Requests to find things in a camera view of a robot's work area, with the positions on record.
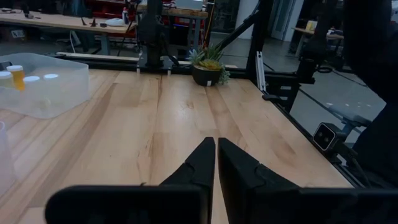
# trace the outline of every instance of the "clear plastic bin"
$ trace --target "clear plastic bin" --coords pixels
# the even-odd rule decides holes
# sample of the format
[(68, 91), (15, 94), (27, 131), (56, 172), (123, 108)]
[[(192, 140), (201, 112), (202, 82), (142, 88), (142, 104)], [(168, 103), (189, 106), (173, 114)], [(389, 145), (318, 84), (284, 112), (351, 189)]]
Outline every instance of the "clear plastic bin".
[(8, 148), (6, 125), (0, 121), (0, 197), (7, 192), (15, 179), (14, 163)]
[[(22, 65), (25, 77), (40, 77), (40, 83), (23, 91), (0, 86), (0, 109), (47, 119), (90, 98), (86, 64), (31, 53), (0, 57), (0, 62), (7, 61)], [(58, 77), (48, 81), (44, 79), (48, 74), (57, 74)]]

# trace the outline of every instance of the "white wall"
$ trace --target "white wall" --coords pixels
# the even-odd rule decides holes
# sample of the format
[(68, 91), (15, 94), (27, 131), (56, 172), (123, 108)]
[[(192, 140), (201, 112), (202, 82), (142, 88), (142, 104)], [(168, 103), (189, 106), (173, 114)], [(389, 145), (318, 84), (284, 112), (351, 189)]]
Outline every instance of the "white wall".
[[(240, 0), (235, 28), (239, 27), (243, 23), (243, 20), (245, 20), (245, 18), (250, 16), (250, 14), (253, 12), (254, 8), (257, 5), (257, 2), (258, 0)], [(243, 34), (239, 36), (239, 38), (251, 39), (252, 31), (253, 31), (253, 25), (250, 28), (248, 28), (246, 31), (244, 31)]]
[(289, 23), (287, 24), (287, 30), (285, 33), (284, 41), (292, 41), (294, 30), (292, 28), (296, 27), (301, 8), (303, 7), (304, 0), (295, 0), (292, 7), (292, 13), (290, 14)]

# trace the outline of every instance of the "wooden tabletop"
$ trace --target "wooden tabletop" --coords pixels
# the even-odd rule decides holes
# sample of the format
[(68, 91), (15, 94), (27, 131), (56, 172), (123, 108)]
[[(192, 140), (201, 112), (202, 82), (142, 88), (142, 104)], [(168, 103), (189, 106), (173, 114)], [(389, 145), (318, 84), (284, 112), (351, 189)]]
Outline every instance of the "wooden tabletop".
[[(147, 9), (146, 4), (140, 4), (138, 5), (138, 11), (142, 12)], [(171, 16), (181, 16), (181, 17), (198, 17), (201, 19), (206, 19), (208, 17), (208, 13), (206, 11), (195, 11), (195, 10), (189, 10), (189, 9), (176, 9), (176, 8), (171, 8), (171, 9), (163, 9), (162, 11), (163, 15), (171, 15)]]
[[(53, 119), (0, 110), (17, 175), (0, 223), (43, 224), (47, 199), (69, 185), (157, 185), (207, 136), (299, 186), (351, 187), (248, 80), (205, 88), (188, 75), (90, 70), (90, 95)], [(216, 165), (213, 223), (227, 222)]]
[[(299, 31), (299, 32), (302, 32), (304, 34), (313, 35), (315, 33), (313, 30), (306, 30), (306, 29), (298, 28), (298, 27), (294, 27), (292, 29), (296, 30), (296, 31)], [(344, 36), (338, 35), (338, 34), (328, 34), (328, 35), (326, 35), (326, 37), (329, 38), (329, 39), (344, 39)]]
[[(45, 26), (45, 27), (58, 27), (65, 28), (71, 30), (88, 30), (93, 32), (105, 32), (105, 33), (118, 33), (124, 34), (127, 31), (128, 25), (124, 27), (100, 27), (100, 23), (105, 23), (106, 19), (96, 18), (96, 27), (91, 27), (90, 23), (93, 22), (93, 19), (83, 18), (86, 26), (81, 22), (80, 17), (72, 17), (72, 16), (63, 16), (60, 14), (49, 15), (49, 14), (41, 14), (39, 12), (30, 12), (35, 18), (28, 19), (25, 18), (23, 13), (3, 13), (0, 14), (0, 22), (10, 22), (16, 24), (27, 24), (31, 26)], [(130, 29), (134, 28), (136, 23), (133, 23)]]

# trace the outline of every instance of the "desk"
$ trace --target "desk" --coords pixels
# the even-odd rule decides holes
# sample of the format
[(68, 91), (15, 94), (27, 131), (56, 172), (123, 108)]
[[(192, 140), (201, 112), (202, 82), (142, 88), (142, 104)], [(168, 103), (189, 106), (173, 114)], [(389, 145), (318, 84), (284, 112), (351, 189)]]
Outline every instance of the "desk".
[[(147, 9), (146, 4), (138, 5), (137, 12), (144, 12)], [(193, 49), (198, 50), (198, 42), (200, 36), (200, 24), (202, 20), (207, 19), (208, 13), (206, 11), (195, 11), (189, 9), (163, 9), (162, 15), (165, 16), (178, 16), (178, 17), (186, 17), (189, 18), (189, 29), (188, 29), (188, 49), (191, 48), (191, 33), (193, 27), (193, 19), (195, 19), (195, 34), (193, 38)]]
[[(47, 199), (75, 184), (157, 185), (206, 136), (226, 137), (302, 187), (351, 187), (249, 81), (90, 70), (91, 99), (53, 119), (0, 110), (17, 181), (0, 223), (44, 224)], [(213, 223), (227, 223), (216, 164)]]
[(81, 22), (80, 17), (72, 17), (72, 16), (63, 16), (60, 14), (49, 15), (49, 14), (41, 14), (39, 12), (30, 12), (33, 16), (39, 17), (41, 19), (27, 19), (25, 18), (23, 13), (4, 13), (0, 14), (0, 22), (2, 23), (10, 23), (10, 24), (19, 24), (19, 25), (28, 25), (28, 26), (41, 26), (41, 27), (57, 27), (63, 29), (70, 30), (82, 30), (82, 31), (90, 31), (90, 32), (99, 32), (102, 33), (101, 37), (101, 46), (102, 51), (105, 55), (110, 54), (109, 49), (109, 38), (108, 34), (124, 34), (127, 31), (127, 25), (125, 27), (110, 27), (107, 26), (105, 28), (100, 27), (100, 23), (104, 23), (105, 19), (96, 18), (96, 22), (98, 23), (96, 27), (91, 27), (90, 23), (93, 19), (83, 18), (86, 22), (87, 26), (84, 26)]
[[(311, 31), (311, 30), (306, 30), (306, 29), (303, 29), (303, 28), (298, 28), (298, 27), (295, 27), (295, 28), (292, 28), (292, 29), (296, 30), (298, 32), (301, 32), (303, 34), (301, 36), (300, 42), (298, 43), (297, 51), (296, 51), (296, 54), (295, 54), (296, 57), (300, 57), (301, 48), (303, 47), (305, 39), (307, 38), (306, 36), (307, 35), (313, 35), (315, 32)], [(336, 40), (336, 39), (337, 40), (344, 40), (344, 36), (338, 35), (338, 34), (328, 34), (328, 35), (326, 35), (326, 38), (330, 39), (330, 40)]]

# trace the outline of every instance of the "plastic container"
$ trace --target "plastic container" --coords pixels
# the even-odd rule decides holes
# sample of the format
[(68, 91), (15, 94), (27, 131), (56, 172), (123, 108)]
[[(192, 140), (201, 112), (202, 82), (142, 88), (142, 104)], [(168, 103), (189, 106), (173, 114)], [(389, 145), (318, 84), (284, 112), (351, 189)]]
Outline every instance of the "plastic container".
[(8, 147), (6, 125), (0, 121), (0, 197), (12, 186), (16, 177)]
[(14, 88), (14, 79), (11, 72), (0, 72), (0, 86)]
[(7, 71), (12, 73), (14, 79), (14, 86), (17, 90), (24, 90), (24, 67), (20, 65), (12, 65), (7, 67)]
[(90, 99), (86, 64), (31, 53), (0, 57), (0, 62), (7, 61), (22, 66), (26, 78), (40, 79), (25, 78), (24, 91), (0, 86), (0, 109), (47, 119)]

